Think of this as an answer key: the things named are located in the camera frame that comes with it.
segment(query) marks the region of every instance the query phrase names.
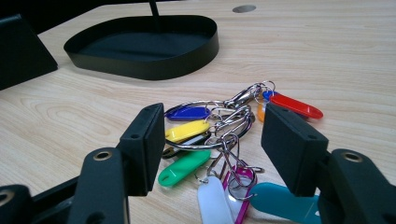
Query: oval black tray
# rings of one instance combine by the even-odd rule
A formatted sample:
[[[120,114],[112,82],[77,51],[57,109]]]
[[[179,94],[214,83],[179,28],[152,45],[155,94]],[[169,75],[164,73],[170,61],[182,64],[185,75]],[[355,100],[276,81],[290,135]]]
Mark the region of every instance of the oval black tray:
[[[126,17],[71,37],[64,50],[77,67],[146,80],[181,77],[219,51],[218,27],[203,16]]]

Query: table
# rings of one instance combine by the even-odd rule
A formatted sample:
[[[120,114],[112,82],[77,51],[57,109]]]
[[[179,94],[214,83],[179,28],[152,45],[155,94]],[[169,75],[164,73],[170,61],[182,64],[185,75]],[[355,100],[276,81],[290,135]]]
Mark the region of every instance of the table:
[[[233,8],[256,9],[235,13]],[[396,184],[396,2],[391,0],[161,2],[162,15],[203,15],[218,25],[219,54],[202,69],[146,81],[76,68],[65,41],[96,23],[150,15],[149,4],[96,8],[39,35],[59,69],[0,91],[0,186],[32,195],[79,175],[84,157],[114,147],[147,105],[229,99],[272,80],[289,97],[324,113],[309,123],[336,148],[370,157]],[[253,111],[257,104],[250,103]],[[259,181],[284,184],[260,146],[256,121],[241,139],[241,158],[266,170]],[[170,161],[162,161],[159,172]],[[130,198],[133,223],[200,223],[193,176],[146,198]],[[245,223],[279,223],[249,208]]]

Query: plastic tag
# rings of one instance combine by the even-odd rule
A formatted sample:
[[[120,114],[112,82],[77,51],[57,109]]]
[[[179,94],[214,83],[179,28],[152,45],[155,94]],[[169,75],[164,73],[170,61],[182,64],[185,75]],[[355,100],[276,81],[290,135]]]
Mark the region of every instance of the plastic tag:
[[[323,118],[323,113],[312,105],[294,100],[276,91],[266,91],[262,94],[264,99],[269,99],[274,105],[285,107],[297,114],[309,117],[311,119]]]
[[[210,137],[210,135],[211,135],[210,132],[201,133],[192,138],[189,138],[188,140],[181,142],[180,144],[183,146],[192,146],[192,145],[201,144],[204,141],[206,141]],[[173,158],[177,155],[180,155],[180,153],[183,152],[187,152],[187,151],[176,147],[168,147],[166,150],[163,151],[163,159]]]
[[[164,187],[173,186],[207,162],[209,158],[210,150],[188,152],[186,155],[163,169],[158,176],[158,182]]]
[[[210,110],[203,106],[186,106],[172,111],[166,117],[170,120],[197,120],[206,119],[210,115]]]
[[[257,210],[299,223],[320,224],[318,196],[296,197],[283,186],[260,183],[250,190],[251,205]]]
[[[232,224],[233,216],[220,180],[209,176],[198,188],[198,204],[204,224]]]
[[[165,131],[165,138],[171,142],[179,142],[209,129],[209,123],[204,119],[191,121]]]
[[[243,184],[248,185],[253,178],[253,173],[249,169],[237,168],[236,173],[241,177],[241,181]],[[248,211],[249,201],[240,201],[236,200],[231,194],[228,188],[228,181],[230,179],[230,172],[224,178],[223,188],[225,190],[225,197],[227,199],[227,203],[230,206],[231,213],[233,214],[233,223],[241,224],[244,220],[245,214]],[[231,183],[231,187],[236,187],[237,182],[233,181]],[[232,189],[233,195],[238,198],[245,198],[249,195],[249,191],[251,188],[239,188]]]

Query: yellow key tag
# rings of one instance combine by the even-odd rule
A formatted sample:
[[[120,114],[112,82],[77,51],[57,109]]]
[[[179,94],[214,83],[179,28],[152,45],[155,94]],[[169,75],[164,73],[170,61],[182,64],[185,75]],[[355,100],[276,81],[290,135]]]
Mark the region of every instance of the yellow key tag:
[[[209,123],[204,119],[199,119],[166,130],[165,138],[171,142],[178,142],[197,134],[204,133],[208,129]]]

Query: white key tag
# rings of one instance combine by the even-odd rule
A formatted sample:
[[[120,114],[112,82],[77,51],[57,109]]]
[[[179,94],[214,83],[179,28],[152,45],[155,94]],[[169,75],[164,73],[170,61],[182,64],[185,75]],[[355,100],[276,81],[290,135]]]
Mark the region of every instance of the white key tag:
[[[204,224],[233,224],[233,215],[220,180],[208,176],[198,188],[198,204]]]

